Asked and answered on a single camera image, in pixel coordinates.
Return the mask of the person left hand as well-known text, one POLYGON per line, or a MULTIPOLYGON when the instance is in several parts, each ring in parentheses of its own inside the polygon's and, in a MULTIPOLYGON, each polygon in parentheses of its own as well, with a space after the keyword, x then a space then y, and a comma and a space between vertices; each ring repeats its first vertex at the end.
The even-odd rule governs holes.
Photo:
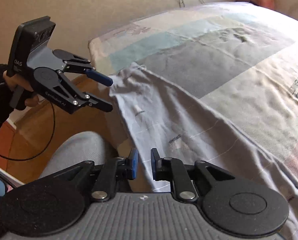
POLYGON ((12 108, 22 111, 26 107, 39 105, 39 97, 33 91, 28 80, 19 74, 8 76, 7 71, 3 73, 3 78, 9 89, 13 92, 10 102, 12 108))

